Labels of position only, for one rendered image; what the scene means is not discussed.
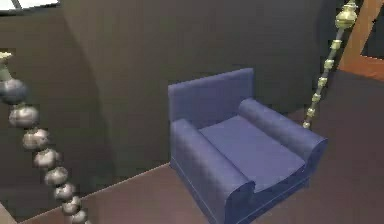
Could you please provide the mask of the silver beaded floor lamp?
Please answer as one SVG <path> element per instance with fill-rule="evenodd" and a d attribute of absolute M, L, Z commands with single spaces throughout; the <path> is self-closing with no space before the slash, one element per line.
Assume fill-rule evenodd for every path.
<path fill-rule="evenodd" d="M 61 203 L 61 211 L 70 224 L 93 224 L 87 210 L 69 181 L 69 171 L 59 164 L 60 154 L 50 146 L 50 133 L 39 128 L 40 114 L 28 105 L 26 84 L 14 78 L 7 62 L 10 52 L 0 51 L 0 100 L 10 106 L 9 123 L 24 131 L 22 145 L 34 153 L 34 165 L 44 171 L 44 182 L 53 189 L 53 197 Z"/>

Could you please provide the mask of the brass beaded floor lamp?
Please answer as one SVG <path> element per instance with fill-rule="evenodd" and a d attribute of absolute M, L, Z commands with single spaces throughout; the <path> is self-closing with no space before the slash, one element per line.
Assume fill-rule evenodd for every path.
<path fill-rule="evenodd" d="M 323 72 L 318 78 L 316 91 L 312 95 L 311 104 L 306 111 L 302 123 L 302 126 L 306 129 L 311 128 L 312 120 L 316 115 L 317 105 L 322 98 L 322 91 L 328 82 L 329 73 L 334 68 L 337 52 L 341 48 L 343 42 L 342 37 L 345 31 L 351 28 L 357 20 L 357 8 L 356 0 L 349 0 L 335 17 L 335 26 L 337 28 L 336 37 L 330 44 L 329 55 L 323 63 Z"/>

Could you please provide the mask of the white framed window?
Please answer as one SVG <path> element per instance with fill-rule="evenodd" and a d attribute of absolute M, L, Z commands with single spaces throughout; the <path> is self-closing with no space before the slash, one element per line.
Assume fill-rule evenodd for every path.
<path fill-rule="evenodd" d="M 0 0 L 0 16 L 23 15 L 60 5 L 61 0 Z"/>

